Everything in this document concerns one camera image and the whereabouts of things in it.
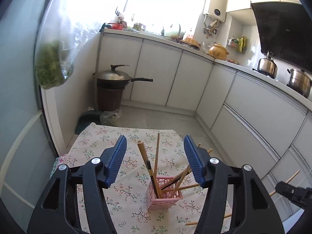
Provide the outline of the pink perforated utensil holder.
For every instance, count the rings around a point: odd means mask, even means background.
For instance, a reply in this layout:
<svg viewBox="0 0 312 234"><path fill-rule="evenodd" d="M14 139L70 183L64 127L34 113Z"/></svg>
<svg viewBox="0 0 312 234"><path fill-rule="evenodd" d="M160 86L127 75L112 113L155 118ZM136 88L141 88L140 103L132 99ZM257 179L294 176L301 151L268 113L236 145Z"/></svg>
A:
<svg viewBox="0 0 312 234"><path fill-rule="evenodd" d="M175 183L162 190L162 198L158 199L155 196L152 182L150 182L146 190L146 208L148 210L158 209L170 209L173 205L183 199L183 195L180 190L177 190L175 194Z"/></svg>

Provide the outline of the black tipped chopstick on table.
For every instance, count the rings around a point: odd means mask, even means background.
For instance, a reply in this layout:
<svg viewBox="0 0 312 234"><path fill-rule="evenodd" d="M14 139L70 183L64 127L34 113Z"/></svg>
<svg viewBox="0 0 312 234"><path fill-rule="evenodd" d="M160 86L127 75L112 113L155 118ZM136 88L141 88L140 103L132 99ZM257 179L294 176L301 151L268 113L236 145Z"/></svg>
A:
<svg viewBox="0 0 312 234"><path fill-rule="evenodd" d="M173 177L172 179L170 179L167 183L165 183L164 185L160 186L161 190L165 190L166 188L170 187L172 184L178 182L182 175L184 174L184 172L186 172L186 176L188 174L190 174L192 172L191 168L188 166L184 171L182 171L181 173L179 173L178 175L176 175L175 177Z"/></svg>

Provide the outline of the crumpled plastic bag on floor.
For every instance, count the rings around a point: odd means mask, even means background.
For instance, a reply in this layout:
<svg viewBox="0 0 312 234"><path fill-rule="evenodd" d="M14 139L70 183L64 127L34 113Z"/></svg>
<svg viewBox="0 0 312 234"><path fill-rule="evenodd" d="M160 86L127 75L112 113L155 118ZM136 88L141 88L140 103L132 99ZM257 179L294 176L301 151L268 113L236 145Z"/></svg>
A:
<svg viewBox="0 0 312 234"><path fill-rule="evenodd" d="M121 115L122 111L120 109L105 111L100 116L100 123L105 126L118 126Z"/></svg>

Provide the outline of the dark green dustpan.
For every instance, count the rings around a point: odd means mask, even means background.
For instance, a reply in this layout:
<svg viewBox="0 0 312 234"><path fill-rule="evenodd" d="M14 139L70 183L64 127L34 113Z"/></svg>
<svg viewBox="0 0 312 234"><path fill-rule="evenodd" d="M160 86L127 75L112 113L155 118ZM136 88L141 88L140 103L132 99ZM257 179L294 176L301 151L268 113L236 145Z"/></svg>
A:
<svg viewBox="0 0 312 234"><path fill-rule="evenodd" d="M78 123L76 125L74 133L76 135L79 135L91 123L101 125L100 116L102 115L102 113L103 112L99 110L89 110L83 113L78 119Z"/></svg>

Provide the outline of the floral tablecloth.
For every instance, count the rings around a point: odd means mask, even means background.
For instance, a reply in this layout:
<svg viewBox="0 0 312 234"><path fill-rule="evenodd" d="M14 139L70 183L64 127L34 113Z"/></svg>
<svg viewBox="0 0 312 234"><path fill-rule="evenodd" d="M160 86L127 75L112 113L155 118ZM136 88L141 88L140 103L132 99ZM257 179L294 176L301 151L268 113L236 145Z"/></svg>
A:
<svg viewBox="0 0 312 234"><path fill-rule="evenodd" d="M120 135L127 139L116 181L104 190L105 200L118 233L194 233L195 226L186 223L198 221L207 191L200 186L182 190L183 199L170 209L149 211L146 208L146 190L151 182L138 142L143 142L148 158L155 160L157 134L160 133L158 177L172 178L188 165L183 139L174 130L122 128L91 123L77 137L68 154L58 157L54 168L67 164L70 168L86 164L112 147ZM183 186L195 184L192 174Z"/></svg>

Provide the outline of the wooden chopstick on table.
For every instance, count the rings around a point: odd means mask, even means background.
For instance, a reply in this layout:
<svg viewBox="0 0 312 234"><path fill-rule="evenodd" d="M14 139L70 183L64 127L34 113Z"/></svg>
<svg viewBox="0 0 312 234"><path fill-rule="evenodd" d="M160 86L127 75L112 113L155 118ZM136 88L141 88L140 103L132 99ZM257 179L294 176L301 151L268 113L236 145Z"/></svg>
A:
<svg viewBox="0 0 312 234"><path fill-rule="evenodd" d="M192 226L192 225L197 225L198 221L192 221L192 222L188 222L186 223L186 226Z"/></svg>

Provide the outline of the wok with lid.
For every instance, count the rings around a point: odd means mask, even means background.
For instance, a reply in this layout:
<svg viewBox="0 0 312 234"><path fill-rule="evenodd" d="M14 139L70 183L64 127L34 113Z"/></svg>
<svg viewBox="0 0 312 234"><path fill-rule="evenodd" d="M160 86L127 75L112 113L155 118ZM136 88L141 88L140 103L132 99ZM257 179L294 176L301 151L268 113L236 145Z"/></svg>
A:
<svg viewBox="0 0 312 234"><path fill-rule="evenodd" d="M118 67L129 65L111 65L109 70L97 73L97 85L106 89L123 89L129 83L136 81L153 82L149 78L133 78L124 71L117 70Z"/></svg>

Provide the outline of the yellow ceramic pot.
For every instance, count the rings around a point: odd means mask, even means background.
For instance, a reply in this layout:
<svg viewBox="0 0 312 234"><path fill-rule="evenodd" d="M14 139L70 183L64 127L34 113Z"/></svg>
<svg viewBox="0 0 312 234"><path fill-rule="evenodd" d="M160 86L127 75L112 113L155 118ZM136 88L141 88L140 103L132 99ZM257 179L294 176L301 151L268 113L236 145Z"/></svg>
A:
<svg viewBox="0 0 312 234"><path fill-rule="evenodd" d="M226 60L229 52L221 44L214 44L208 50L208 55L219 60Z"/></svg>

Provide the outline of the stainless steel kettle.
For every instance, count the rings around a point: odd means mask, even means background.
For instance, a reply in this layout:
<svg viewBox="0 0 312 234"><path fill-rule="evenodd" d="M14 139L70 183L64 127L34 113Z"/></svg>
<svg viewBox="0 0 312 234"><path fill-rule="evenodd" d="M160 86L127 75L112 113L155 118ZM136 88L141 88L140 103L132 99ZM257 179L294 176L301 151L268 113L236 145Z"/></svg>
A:
<svg viewBox="0 0 312 234"><path fill-rule="evenodd" d="M278 67L274 63L274 55L271 51L267 52L264 58L258 61L257 71L263 75L266 75L272 79L276 79Z"/></svg>

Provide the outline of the stainless steel stockpot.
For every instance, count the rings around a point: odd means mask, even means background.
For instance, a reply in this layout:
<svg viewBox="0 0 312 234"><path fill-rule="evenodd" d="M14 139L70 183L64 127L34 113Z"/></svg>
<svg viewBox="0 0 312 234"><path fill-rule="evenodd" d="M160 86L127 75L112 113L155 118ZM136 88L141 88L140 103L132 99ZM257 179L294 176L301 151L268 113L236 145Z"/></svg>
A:
<svg viewBox="0 0 312 234"><path fill-rule="evenodd" d="M287 86L295 90L305 98L308 98L311 91L312 81L310 77L305 73L304 69L287 69L290 74Z"/></svg>

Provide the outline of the red basin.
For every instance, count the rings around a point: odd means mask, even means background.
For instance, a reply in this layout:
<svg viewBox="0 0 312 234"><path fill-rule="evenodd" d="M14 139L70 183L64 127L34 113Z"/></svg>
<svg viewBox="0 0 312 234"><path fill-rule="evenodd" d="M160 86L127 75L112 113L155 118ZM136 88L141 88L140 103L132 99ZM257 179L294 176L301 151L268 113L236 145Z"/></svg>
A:
<svg viewBox="0 0 312 234"><path fill-rule="evenodd" d="M108 23L107 28L111 30L123 30L123 26L120 23Z"/></svg>

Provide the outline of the white water heater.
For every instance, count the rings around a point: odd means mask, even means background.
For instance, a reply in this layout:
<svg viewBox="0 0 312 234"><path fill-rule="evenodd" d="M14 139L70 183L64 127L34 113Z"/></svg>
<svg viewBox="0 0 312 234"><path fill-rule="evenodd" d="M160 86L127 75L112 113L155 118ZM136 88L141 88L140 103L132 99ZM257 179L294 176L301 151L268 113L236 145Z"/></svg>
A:
<svg viewBox="0 0 312 234"><path fill-rule="evenodd" d="M227 0L206 0L203 14L221 23L225 22Z"/></svg>

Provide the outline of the black range hood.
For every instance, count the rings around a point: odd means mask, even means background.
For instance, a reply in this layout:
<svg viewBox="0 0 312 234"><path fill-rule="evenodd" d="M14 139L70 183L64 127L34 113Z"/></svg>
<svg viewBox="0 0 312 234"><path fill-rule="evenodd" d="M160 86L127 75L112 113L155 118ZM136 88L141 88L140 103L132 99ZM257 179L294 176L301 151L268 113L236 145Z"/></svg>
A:
<svg viewBox="0 0 312 234"><path fill-rule="evenodd" d="M311 72L311 18L301 4L252 3L261 52Z"/></svg>

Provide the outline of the plastic bag of greens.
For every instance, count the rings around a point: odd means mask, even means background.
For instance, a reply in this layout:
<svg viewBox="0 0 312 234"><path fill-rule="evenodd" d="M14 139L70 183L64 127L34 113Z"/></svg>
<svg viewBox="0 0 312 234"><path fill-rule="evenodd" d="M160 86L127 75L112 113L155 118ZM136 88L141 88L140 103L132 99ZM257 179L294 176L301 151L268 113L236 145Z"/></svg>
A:
<svg viewBox="0 0 312 234"><path fill-rule="evenodd" d="M63 85L82 47L99 31L97 0L52 0L43 17L34 72L45 90Z"/></svg>

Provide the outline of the wall rack with packets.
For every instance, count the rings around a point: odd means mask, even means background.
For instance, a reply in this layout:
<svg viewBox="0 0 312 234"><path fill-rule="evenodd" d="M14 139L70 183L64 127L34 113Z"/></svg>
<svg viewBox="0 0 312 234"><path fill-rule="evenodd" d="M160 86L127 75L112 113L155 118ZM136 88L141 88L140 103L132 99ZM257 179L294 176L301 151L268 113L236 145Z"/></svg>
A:
<svg viewBox="0 0 312 234"><path fill-rule="evenodd" d="M232 36L227 40L227 45L235 48L240 53L245 53L247 38L245 36L236 37Z"/></svg>

